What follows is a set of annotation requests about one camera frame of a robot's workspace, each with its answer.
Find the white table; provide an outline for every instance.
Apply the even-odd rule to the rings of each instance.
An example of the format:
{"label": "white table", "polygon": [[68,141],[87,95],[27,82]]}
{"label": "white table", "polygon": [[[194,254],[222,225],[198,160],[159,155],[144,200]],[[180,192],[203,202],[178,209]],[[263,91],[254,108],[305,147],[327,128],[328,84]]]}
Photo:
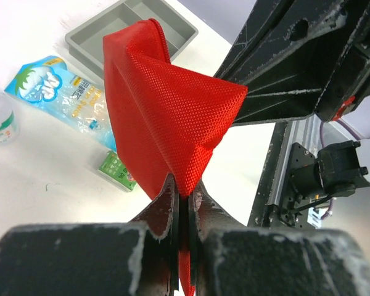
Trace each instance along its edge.
{"label": "white table", "polygon": [[[114,2],[0,0],[0,89],[23,64],[49,54],[62,56],[74,72],[102,85],[69,56],[64,34]],[[230,44],[177,0],[167,2],[199,30],[174,64],[213,75]],[[13,102],[21,132],[14,143],[0,147],[0,237],[18,224],[127,222],[149,203],[140,187],[123,192],[97,175],[105,147],[26,103]],[[203,176],[210,195],[244,224],[273,127],[231,128]]]}

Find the red fabric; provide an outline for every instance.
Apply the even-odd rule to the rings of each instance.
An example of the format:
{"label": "red fabric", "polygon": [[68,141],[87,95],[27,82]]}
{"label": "red fabric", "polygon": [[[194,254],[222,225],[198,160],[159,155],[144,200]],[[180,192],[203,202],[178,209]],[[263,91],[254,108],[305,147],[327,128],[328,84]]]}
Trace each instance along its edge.
{"label": "red fabric", "polygon": [[[247,88],[171,65],[155,20],[108,35],[103,44],[105,93],[119,157],[151,199],[168,173],[186,198]],[[193,295],[189,251],[186,244],[180,249],[181,284]]]}

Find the blue plastic pouch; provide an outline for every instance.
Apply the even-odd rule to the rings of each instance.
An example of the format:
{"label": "blue plastic pouch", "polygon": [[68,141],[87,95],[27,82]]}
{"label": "blue plastic pouch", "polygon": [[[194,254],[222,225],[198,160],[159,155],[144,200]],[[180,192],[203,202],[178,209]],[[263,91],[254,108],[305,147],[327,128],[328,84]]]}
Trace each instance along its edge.
{"label": "blue plastic pouch", "polygon": [[24,65],[6,92],[116,151],[104,91],[69,72],[61,58]]}

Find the plastic tray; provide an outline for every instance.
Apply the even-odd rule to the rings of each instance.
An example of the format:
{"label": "plastic tray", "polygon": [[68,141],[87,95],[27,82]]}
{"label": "plastic tray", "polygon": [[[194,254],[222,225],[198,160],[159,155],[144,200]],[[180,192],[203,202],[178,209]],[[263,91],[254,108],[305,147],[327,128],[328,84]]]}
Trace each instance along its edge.
{"label": "plastic tray", "polygon": [[197,29],[162,0],[124,0],[67,33],[65,40],[70,54],[103,78],[103,37],[151,18],[165,32],[171,59],[197,35]]}

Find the folded red cloth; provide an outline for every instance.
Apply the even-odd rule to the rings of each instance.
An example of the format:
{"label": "folded red cloth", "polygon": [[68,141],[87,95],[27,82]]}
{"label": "folded red cloth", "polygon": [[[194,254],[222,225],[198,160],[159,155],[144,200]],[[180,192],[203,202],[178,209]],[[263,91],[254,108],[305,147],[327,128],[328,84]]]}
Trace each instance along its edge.
{"label": "folded red cloth", "polygon": [[[104,83],[120,159],[155,198],[173,173],[182,198],[194,190],[242,105],[247,88],[170,64],[156,20],[104,37]],[[193,295],[187,245],[179,268]]]}

